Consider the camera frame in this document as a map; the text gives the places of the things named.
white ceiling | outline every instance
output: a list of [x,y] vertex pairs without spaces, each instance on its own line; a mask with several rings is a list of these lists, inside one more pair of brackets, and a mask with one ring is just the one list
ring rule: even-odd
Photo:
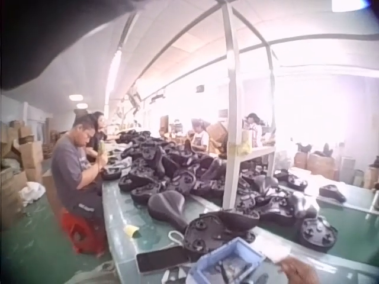
[[[369,10],[333,13],[331,0],[237,0],[232,3],[262,34],[283,66],[338,64],[379,70],[379,23]],[[217,5],[216,0],[155,0],[147,4],[122,48],[121,65],[111,94],[117,103],[140,77],[142,97],[181,75],[226,54],[221,10],[211,14],[171,44],[154,62],[153,58],[189,23]],[[127,15],[79,40],[61,54],[35,81],[8,94],[50,112],[72,109],[68,95],[81,93],[89,108],[104,104],[105,83],[111,58],[117,48]],[[233,18],[243,70],[268,68],[261,41],[236,17]],[[309,39],[308,35],[324,38]],[[344,40],[347,35],[374,35]],[[298,40],[280,43],[283,38]],[[219,63],[207,72],[226,75]],[[211,76],[201,72],[201,76]]]

white shirt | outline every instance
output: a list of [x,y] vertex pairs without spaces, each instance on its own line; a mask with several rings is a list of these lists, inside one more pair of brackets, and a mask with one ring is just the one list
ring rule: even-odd
[[208,151],[209,134],[205,130],[200,133],[195,133],[194,138],[192,139],[192,143],[196,146],[206,146]]

plastic stool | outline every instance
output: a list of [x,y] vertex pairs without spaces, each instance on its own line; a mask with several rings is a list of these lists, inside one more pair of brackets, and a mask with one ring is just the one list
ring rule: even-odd
[[107,247],[106,234],[96,230],[89,220],[72,215],[63,208],[60,222],[76,253],[92,253],[98,256],[104,253]]

hand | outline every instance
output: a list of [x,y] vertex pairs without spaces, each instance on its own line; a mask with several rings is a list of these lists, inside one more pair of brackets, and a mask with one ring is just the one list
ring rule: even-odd
[[99,164],[100,169],[102,169],[108,163],[108,155],[106,153],[104,153],[104,154],[102,154],[100,156],[97,156],[96,162]]
[[313,267],[294,257],[287,257],[279,265],[288,278],[288,284],[319,284]]

plastic crate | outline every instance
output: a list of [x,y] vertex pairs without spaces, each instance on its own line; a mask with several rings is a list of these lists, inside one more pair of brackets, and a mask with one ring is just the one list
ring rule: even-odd
[[233,255],[241,258],[244,262],[251,264],[250,268],[231,282],[233,284],[238,284],[244,280],[247,275],[252,273],[259,265],[261,265],[265,258],[263,254],[251,248],[249,243],[238,237],[222,247],[212,251],[211,253],[201,257],[189,273],[197,284],[210,284],[211,282],[207,279],[204,273],[207,270],[214,268],[218,262]]

